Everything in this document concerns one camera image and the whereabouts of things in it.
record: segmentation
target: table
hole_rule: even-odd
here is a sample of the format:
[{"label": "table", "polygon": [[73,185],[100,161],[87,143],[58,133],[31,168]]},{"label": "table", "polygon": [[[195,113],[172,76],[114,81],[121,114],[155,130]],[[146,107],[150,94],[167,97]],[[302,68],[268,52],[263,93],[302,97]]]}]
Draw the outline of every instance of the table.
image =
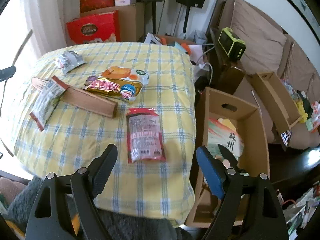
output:
[{"label": "table", "polygon": [[233,94],[245,72],[240,60],[236,62],[230,61],[227,54],[218,42],[221,30],[210,28],[210,37],[208,43],[213,43],[215,49],[208,52],[208,61],[213,67],[213,82],[211,87]]},{"label": "table", "polygon": [[[95,204],[102,209],[149,218],[175,220],[182,224],[194,203],[189,173],[194,152],[196,122],[195,89],[189,56],[169,46],[143,43],[98,43],[69,47],[88,63],[67,75],[54,65],[65,49],[42,56],[23,80],[10,79],[20,88],[5,97],[0,137],[6,147],[33,174],[44,178],[73,174],[100,156],[108,144],[118,149],[118,160]],[[30,118],[39,94],[31,77],[56,75],[81,88],[88,76],[99,75],[110,65],[148,71],[149,85],[129,105],[119,101],[116,118],[94,114],[59,102],[43,132]],[[154,108],[163,131],[166,162],[128,164],[126,113],[130,107]]]}]

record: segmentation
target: open cardboard box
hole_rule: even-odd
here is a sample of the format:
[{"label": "open cardboard box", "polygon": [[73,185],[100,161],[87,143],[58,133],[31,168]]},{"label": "open cardboard box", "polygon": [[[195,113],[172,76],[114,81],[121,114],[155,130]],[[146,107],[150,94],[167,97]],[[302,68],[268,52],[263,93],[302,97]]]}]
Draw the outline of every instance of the open cardboard box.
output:
[{"label": "open cardboard box", "polygon": [[276,73],[257,73],[249,80],[281,134],[290,130],[300,120],[296,103]]},{"label": "open cardboard box", "polygon": [[[256,106],[207,87],[196,107],[196,149],[201,145],[207,146],[209,118],[229,119],[236,127],[237,133],[244,142],[244,151],[238,162],[239,168],[246,169],[252,177],[260,173],[269,176],[268,144],[262,118]],[[204,176],[194,154],[190,182],[195,190],[195,204],[185,222],[190,227],[208,228],[214,218],[212,212],[218,205],[217,197],[204,189],[203,181]],[[248,198],[245,196],[240,202],[235,225],[242,224],[247,203]]]}]

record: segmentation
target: snack bag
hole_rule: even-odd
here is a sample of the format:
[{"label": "snack bag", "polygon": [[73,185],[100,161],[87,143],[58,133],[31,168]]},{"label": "snack bag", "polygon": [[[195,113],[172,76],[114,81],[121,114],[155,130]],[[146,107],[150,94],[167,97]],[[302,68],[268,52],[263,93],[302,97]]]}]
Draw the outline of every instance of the snack bag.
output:
[{"label": "snack bag", "polygon": [[153,109],[130,108],[127,114],[128,163],[165,161],[159,116]]},{"label": "snack bag", "polygon": [[67,84],[53,76],[41,90],[30,113],[31,118],[35,120],[41,132],[59,103],[60,97],[68,87]]},{"label": "snack bag", "polygon": [[90,86],[90,84],[95,81],[98,77],[97,76],[90,76],[90,77],[87,77],[85,83],[84,83],[84,86],[83,86],[83,90],[85,90],[88,86]]},{"label": "snack bag", "polygon": [[149,75],[143,70],[111,66],[85,90],[133,102],[148,83]]},{"label": "snack bag", "polygon": [[83,60],[81,55],[72,50],[66,50],[55,59],[54,63],[62,70],[63,74],[67,74],[69,71],[87,62]]}]

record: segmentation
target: orange object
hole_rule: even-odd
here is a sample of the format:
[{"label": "orange object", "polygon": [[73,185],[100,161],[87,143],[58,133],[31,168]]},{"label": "orange object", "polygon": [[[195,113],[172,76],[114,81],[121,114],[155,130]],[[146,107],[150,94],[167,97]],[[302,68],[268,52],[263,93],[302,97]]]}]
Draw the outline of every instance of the orange object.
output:
[{"label": "orange object", "polygon": [[130,68],[119,68],[118,66],[111,66],[106,71],[104,71],[101,76],[105,78],[119,79],[129,77],[130,73]]},{"label": "orange object", "polygon": [[78,213],[75,214],[71,222],[72,222],[73,230],[75,231],[75,234],[77,236],[80,229],[80,220],[79,220]]},{"label": "orange object", "polygon": [[191,49],[189,48],[189,46],[186,43],[184,43],[184,42],[181,43],[181,47],[183,47],[187,51],[188,55],[191,55]]},{"label": "orange object", "polygon": [[130,75],[129,78],[131,80],[137,80],[138,79],[138,76],[137,75]]},{"label": "orange object", "polygon": [[165,38],[160,38],[162,45],[168,45],[167,40]]}]

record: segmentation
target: sofa armrest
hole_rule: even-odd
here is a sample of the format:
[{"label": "sofa armrest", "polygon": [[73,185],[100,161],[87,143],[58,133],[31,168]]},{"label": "sofa armrest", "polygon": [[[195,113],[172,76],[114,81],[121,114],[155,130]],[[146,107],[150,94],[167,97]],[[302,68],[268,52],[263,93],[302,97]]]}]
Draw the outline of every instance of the sofa armrest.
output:
[{"label": "sofa armrest", "polygon": [[216,29],[218,28],[225,3],[226,3],[226,0],[217,0],[216,1],[214,8],[213,8],[212,15],[211,15],[211,19],[210,19],[210,22],[209,22],[209,25],[208,25],[208,28],[206,31],[207,37],[210,36],[210,29],[211,28],[216,28]]},{"label": "sofa armrest", "polygon": [[241,62],[231,62],[218,42],[218,29],[210,29],[210,42],[215,49],[208,52],[208,61],[213,67],[211,87],[228,94],[233,94],[245,75]]}]

